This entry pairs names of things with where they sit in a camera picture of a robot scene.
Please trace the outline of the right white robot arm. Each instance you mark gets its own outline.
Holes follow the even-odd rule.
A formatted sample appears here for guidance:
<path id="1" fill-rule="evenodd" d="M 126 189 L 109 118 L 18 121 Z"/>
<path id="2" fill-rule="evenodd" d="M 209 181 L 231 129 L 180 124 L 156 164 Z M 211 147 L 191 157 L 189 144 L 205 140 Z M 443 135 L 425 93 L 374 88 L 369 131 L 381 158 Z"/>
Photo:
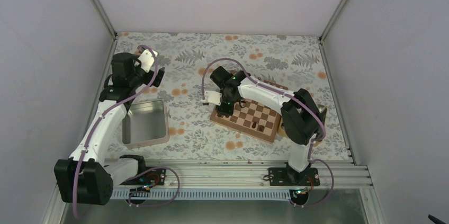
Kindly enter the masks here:
<path id="1" fill-rule="evenodd" d="M 326 136 L 327 109 L 319 108 L 305 89 L 292 92 L 274 87 L 257 80 L 243 69 L 232 74 L 220 66 L 210 78 L 220 90 L 202 90 L 202 103 L 215 104 L 218 113 L 232 115 L 234 105 L 241 99 L 247 99 L 270 108 L 282 117 L 284 131 L 291 140 L 286 177 L 292 185 L 302 184 L 312 164 L 312 145 Z"/>

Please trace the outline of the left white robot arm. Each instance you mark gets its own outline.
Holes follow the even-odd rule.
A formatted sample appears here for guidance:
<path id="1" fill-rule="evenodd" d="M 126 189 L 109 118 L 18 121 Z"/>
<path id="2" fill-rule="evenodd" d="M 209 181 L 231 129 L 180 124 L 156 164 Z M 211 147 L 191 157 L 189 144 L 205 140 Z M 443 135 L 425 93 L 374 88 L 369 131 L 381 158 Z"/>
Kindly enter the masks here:
<path id="1" fill-rule="evenodd" d="M 105 205 L 114 187 L 128 179 L 133 184 L 146 180 L 148 171 L 142 157 L 124 156 L 111 165 L 106 165 L 105 159 L 114 130 L 139 94 L 137 89 L 160 85 L 165 72 L 158 66 L 157 57 L 158 52 L 152 49 L 140 55 L 113 55 L 112 72 L 104 81 L 94 120 L 70 157 L 58 160 L 54 166 L 63 202 Z"/>

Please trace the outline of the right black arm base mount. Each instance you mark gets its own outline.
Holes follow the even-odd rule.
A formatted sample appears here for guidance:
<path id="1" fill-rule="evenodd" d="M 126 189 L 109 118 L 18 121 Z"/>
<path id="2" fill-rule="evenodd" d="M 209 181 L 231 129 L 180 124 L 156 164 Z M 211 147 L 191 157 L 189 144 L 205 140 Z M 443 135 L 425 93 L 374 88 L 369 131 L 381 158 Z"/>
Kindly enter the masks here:
<path id="1" fill-rule="evenodd" d="M 309 199 L 309 192 L 320 185 L 318 170 L 310 165 L 301 172 L 295 171 L 289 165 L 286 167 L 271 167 L 263 176 L 270 186 L 296 186 L 289 190 L 290 201 L 293 205 L 304 205 Z"/>

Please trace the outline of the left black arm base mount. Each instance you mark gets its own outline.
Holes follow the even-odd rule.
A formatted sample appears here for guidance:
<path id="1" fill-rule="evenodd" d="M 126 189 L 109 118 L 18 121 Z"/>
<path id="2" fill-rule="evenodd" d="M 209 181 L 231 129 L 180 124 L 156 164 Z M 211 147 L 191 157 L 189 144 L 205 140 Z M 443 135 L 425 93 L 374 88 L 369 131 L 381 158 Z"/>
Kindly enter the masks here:
<path id="1" fill-rule="evenodd" d="M 121 185 L 135 185 L 136 187 L 130 189 L 126 198 L 127 203 L 140 205 L 145 200 L 129 199 L 129 195 L 133 192 L 150 193 L 151 189 L 156 186 L 162 186 L 165 183 L 166 169 L 160 168 L 140 175 L 137 178 L 125 180 Z"/>

